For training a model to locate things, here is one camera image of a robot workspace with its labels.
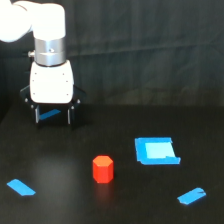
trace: black table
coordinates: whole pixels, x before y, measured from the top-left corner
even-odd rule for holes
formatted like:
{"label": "black table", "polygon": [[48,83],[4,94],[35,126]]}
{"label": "black table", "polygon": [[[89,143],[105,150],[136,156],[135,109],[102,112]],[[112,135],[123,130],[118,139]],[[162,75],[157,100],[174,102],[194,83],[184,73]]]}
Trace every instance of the black table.
{"label": "black table", "polygon": [[[84,105],[74,130],[63,115],[37,128],[18,101],[1,123],[1,224],[223,224],[223,108]],[[181,164],[137,162],[137,137],[171,137]],[[114,160],[110,184],[93,180],[97,155]],[[13,179],[36,194],[21,197],[6,185]],[[207,196],[180,204],[196,187]]]}

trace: white cylinder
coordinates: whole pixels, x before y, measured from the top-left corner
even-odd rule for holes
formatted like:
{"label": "white cylinder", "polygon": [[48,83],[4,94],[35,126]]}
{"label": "white cylinder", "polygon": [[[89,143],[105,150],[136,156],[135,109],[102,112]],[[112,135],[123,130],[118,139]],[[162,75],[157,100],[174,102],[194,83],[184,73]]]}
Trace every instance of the white cylinder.
{"label": "white cylinder", "polygon": [[33,35],[34,38],[45,41],[65,37],[64,8],[57,4],[42,4],[35,13]]}

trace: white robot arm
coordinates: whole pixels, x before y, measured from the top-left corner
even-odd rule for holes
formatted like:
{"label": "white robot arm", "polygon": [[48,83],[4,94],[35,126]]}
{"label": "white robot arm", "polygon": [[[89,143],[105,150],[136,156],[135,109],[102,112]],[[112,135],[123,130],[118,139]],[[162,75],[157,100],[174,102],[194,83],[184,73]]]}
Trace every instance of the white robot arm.
{"label": "white robot arm", "polygon": [[29,54],[34,57],[29,85],[31,101],[73,105],[74,79],[70,62],[66,60],[64,8],[51,3],[11,4],[10,0],[0,0],[0,40],[14,42],[31,31],[35,43],[35,51]]}

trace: red block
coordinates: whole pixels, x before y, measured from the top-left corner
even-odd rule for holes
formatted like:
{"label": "red block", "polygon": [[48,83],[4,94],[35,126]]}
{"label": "red block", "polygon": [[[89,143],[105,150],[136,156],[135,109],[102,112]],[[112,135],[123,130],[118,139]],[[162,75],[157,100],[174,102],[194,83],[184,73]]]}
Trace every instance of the red block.
{"label": "red block", "polygon": [[97,156],[93,160],[93,178],[97,183],[109,183],[114,178],[114,162],[109,156]]}

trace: blue paper piece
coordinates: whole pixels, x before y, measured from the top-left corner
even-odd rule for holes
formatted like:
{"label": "blue paper piece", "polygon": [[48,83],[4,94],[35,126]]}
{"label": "blue paper piece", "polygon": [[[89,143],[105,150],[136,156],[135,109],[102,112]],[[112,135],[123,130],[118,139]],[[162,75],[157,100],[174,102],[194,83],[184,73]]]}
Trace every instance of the blue paper piece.
{"label": "blue paper piece", "polygon": [[21,196],[34,195],[36,193],[31,188],[29,188],[28,186],[26,186],[24,183],[22,183],[17,179],[10,181],[9,183],[7,183],[7,185]]}
{"label": "blue paper piece", "polygon": [[175,157],[171,143],[146,143],[146,153],[148,159],[162,159]]}
{"label": "blue paper piece", "polygon": [[180,203],[189,205],[192,202],[206,196],[206,193],[201,188],[195,188],[192,191],[189,191],[188,193],[178,197],[177,199],[180,201]]}
{"label": "blue paper piece", "polygon": [[135,139],[137,161],[144,165],[179,164],[181,159],[175,157],[171,143],[171,138]]}
{"label": "blue paper piece", "polygon": [[56,109],[51,110],[51,111],[49,111],[49,112],[47,112],[45,114],[40,115],[40,120],[44,120],[44,119],[46,119],[48,117],[51,117],[51,116],[54,116],[54,115],[56,115],[56,114],[58,114],[60,112],[61,112],[60,110],[56,110]]}

